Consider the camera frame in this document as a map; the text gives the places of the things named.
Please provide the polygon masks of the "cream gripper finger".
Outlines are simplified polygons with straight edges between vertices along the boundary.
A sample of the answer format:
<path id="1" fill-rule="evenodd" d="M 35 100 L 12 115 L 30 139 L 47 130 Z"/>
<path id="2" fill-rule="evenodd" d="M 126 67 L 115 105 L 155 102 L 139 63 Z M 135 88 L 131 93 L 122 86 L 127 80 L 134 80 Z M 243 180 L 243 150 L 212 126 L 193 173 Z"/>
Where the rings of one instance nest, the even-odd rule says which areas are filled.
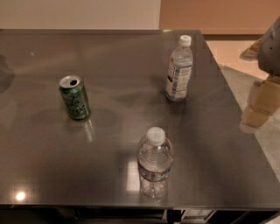
<path id="1" fill-rule="evenodd" d="M 247 106 L 242 112 L 240 129 L 257 132 L 280 109 L 280 76 L 269 75 L 255 81 L 249 91 Z"/>

